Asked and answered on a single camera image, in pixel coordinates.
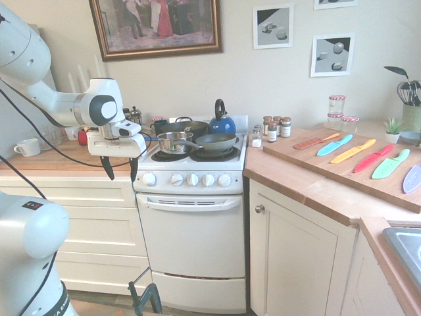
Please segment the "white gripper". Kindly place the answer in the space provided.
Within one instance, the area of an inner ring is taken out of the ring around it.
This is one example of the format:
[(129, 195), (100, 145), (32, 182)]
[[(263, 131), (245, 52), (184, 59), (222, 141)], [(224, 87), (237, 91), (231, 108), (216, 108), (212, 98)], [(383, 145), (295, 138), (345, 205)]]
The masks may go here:
[[(122, 137), (118, 140), (106, 140), (99, 132), (87, 132), (87, 147), (91, 155), (101, 156), (101, 165), (107, 176), (114, 180), (114, 171), (109, 157), (138, 157), (147, 152), (144, 137), (141, 134)], [(136, 180), (138, 158), (130, 158), (130, 178)]]

